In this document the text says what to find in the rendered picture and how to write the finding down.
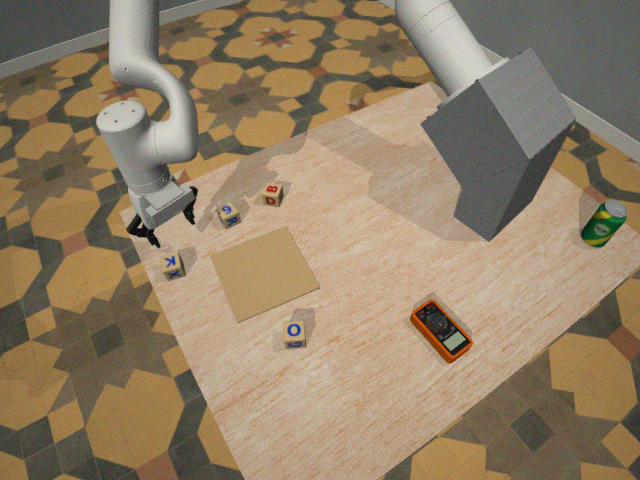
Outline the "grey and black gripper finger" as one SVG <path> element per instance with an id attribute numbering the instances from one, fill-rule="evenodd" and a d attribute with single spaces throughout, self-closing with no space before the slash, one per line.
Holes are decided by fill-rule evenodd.
<path id="1" fill-rule="evenodd" d="M 137 237 L 145 237 L 148 239 L 148 241 L 150 242 L 150 244 L 153 246 L 154 244 L 160 248 L 160 244 L 156 238 L 156 236 L 153 234 L 154 233 L 154 229 L 149 230 L 143 223 L 142 228 L 138 228 L 138 226 L 140 225 L 140 223 L 142 222 L 141 217 L 136 214 L 136 216 L 134 217 L 134 219 L 131 221 L 131 223 L 129 224 L 129 226 L 126 228 L 127 232 L 131 235 L 137 236 Z"/>
<path id="2" fill-rule="evenodd" d="M 193 190 L 193 193 L 194 193 L 194 196 L 195 196 L 195 200 L 193 200 L 192 202 L 190 202 L 190 203 L 187 205 L 187 207 L 183 210 L 183 213 L 184 213 L 185 218 L 186 218 L 186 219 L 187 219 L 187 220 L 188 220 L 192 225 L 194 225 L 194 224 L 195 224 L 195 221 L 194 221 L 195 216 L 194 216 L 194 214 L 193 214 L 193 210 L 194 210 L 193 206 L 194 206 L 194 204 L 195 204 L 195 202 L 196 202 L 196 196 L 197 196 L 197 193 L 198 193 L 198 189 L 197 189 L 195 186 L 191 186 L 191 187 L 189 187 L 189 188 L 190 188 L 191 190 Z"/>

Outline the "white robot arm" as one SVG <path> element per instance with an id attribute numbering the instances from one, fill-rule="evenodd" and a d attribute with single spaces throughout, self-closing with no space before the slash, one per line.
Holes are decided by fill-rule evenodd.
<path id="1" fill-rule="evenodd" d="M 395 0 L 395 16 L 450 97 L 438 110 L 510 60 L 493 65 L 449 0 Z M 150 119 L 144 105 L 132 100 L 107 106 L 96 119 L 132 192 L 151 194 L 165 186 L 143 195 L 151 204 L 145 210 L 157 225 L 195 200 L 186 184 L 178 187 L 169 180 L 169 167 L 163 164 L 192 161 L 199 148 L 194 100 L 159 63 L 159 0 L 110 0 L 109 67 L 118 83 L 154 91 L 169 101 L 170 117 L 165 121 Z"/>

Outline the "tan mat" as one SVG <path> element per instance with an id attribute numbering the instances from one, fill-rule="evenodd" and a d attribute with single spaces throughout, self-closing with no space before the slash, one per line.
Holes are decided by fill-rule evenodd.
<path id="1" fill-rule="evenodd" d="M 238 323 L 320 288 L 286 227 L 211 258 Z"/>

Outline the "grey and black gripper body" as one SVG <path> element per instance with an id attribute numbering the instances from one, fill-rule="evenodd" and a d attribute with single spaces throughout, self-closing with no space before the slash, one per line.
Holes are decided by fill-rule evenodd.
<path id="1" fill-rule="evenodd" d="M 172 175 L 172 173 L 170 172 L 171 177 L 170 180 L 172 180 L 178 187 L 179 184 L 176 181 L 175 177 Z M 164 186 L 165 187 L 165 186 Z M 164 188 L 163 187 L 163 188 Z M 163 189 L 162 188 L 162 189 Z M 162 190 L 160 189 L 160 190 Z M 157 193 L 160 190 L 154 192 Z M 171 218 L 173 218 L 174 216 L 176 216 L 177 214 L 179 214 L 180 212 L 182 212 L 186 207 L 184 206 L 183 208 L 181 208 L 180 210 L 178 210 L 177 212 L 175 212 L 174 214 L 172 214 L 171 216 L 169 216 L 168 218 L 166 218 L 165 220 L 163 220 L 162 222 L 160 222 L 159 224 L 155 224 L 148 216 L 147 212 L 146 212 L 146 208 L 148 208 L 149 206 L 151 206 L 151 204 L 149 203 L 149 201 L 143 196 L 143 195 L 151 195 L 151 194 L 136 194 L 134 192 L 132 192 L 129 188 L 128 188 L 128 193 L 129 193 L 129 197 L 132 203 L 132 206 L 135 210 L 135 213 L 138 214 L 141 217 L 142 222 L 144 223 L 144 225 L 149 229 L 155 229 L 157 227 L 159 227 L 160 225 L 162 225 L 163 223 L 165 223 L 166 221 L 170 220 Z"/>

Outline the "orange digital multimeter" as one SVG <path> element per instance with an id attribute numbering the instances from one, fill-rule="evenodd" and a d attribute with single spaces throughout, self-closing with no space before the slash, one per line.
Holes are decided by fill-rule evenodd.
<path id="1" fill-rule="evenodd" d="M 472 339 L 435 300 L 414 310 L 410 321 L 447 363 L 453 363 L 473 345 Z"/>

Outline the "green drink can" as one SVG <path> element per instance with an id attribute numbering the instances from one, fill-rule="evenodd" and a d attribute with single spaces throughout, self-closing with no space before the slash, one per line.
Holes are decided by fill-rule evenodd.
<path id="1" fill-rule="evenodd" d="M 583 241 L 601 248 L 626 221 L 628 210 L 621 202 L 608 200 L 601 204 L 581 231 Z"/>

